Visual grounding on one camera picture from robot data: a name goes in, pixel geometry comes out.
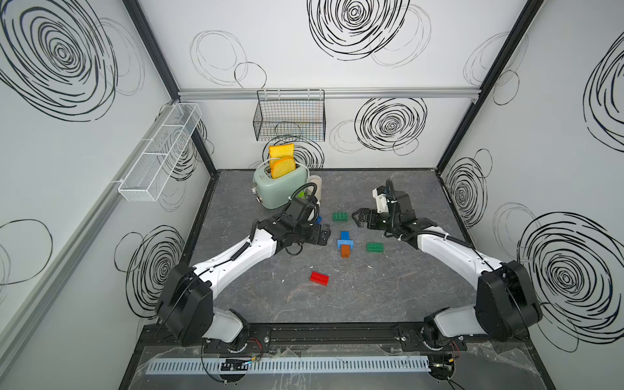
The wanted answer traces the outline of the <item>dark green long lego brick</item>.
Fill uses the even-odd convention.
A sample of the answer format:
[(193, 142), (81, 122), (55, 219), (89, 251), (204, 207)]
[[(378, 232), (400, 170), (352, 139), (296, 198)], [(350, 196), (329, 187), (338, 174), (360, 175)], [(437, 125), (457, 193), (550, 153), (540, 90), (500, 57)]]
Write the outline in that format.
[(367, 252), (368, 253), (383, 253), (384, 252), (384, 244), (380, 242), (368, 242), (367, 243)]

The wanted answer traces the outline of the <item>light blue long lego brick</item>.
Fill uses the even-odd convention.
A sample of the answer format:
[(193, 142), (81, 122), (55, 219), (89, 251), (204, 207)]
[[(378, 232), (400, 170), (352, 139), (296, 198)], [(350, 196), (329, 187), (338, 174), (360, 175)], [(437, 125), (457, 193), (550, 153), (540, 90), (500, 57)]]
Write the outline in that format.
[(342, 246), (344, 246), (344, 245), (347, 245), (347, 246), (349, 246), (349, 247), (351, 247), (351, 248), (353, 248), (353, 247), (354, 247), (354, 242), (353, 242), (353, 241), (351, 241), (351, 240), (343, 240), (343, 239), (340, 239), (340, 240), (338, 240), (336, 243), (337, 243), (337, 247), (338, 247), (338, 249), (340, 249), (340, 248), (341, 248)]

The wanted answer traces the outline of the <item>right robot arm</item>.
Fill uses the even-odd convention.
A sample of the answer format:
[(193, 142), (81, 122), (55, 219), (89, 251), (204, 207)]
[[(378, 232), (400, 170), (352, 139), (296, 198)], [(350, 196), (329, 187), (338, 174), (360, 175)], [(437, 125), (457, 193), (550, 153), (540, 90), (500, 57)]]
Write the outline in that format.
[(460, 336), (485, 335), (508, 341), (542, 320), (535, 289), (521, 263), (487, 256), (432, 220), (417, 216), (402, 191), (381, 186), (372, 194), (376, 208), (361, 208), (352, 214), (357, 226), (382, 231), (431, 255), (476, 291), (473, 305), (444, 308), (425, 318), (420, 336), (427, 348), (440, 350)]

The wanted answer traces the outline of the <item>red long lego brick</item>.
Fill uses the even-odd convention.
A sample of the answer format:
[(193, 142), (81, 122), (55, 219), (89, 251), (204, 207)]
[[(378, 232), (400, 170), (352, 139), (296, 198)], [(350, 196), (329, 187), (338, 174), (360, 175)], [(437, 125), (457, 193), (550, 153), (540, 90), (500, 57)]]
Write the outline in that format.
[(330, 281), (330, 277), (325, 274), (313, 271), (310, 275), (310, 281), (315, 284), (327, 287)]

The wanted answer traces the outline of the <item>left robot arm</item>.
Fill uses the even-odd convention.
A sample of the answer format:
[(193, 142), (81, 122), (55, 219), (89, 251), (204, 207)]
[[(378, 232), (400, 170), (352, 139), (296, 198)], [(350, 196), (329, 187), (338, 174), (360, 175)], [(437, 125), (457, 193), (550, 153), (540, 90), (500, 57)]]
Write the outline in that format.
[(316, 196), (291, 198), (271, 218), (253, 221), (249, 235), (221, 254), (193, 266), (176, 265), (155, 308), (162, 325), (183, 346), (213, 339), (238, 348), (249, 325), (235, 310), (214, 307), (214, 299), (250, 268), (292, 245), (325, 246), (331, 230), (318, 215)]

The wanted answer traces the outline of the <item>small orange lego brick front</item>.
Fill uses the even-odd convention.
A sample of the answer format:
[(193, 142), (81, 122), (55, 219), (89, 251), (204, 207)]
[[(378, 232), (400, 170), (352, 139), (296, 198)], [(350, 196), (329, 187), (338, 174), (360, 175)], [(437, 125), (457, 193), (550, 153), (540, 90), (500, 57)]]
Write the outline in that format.
[(342, 245), (341, 246), (341, 258), (349, 258), (350, 255), (351, 255), (351, 246)]

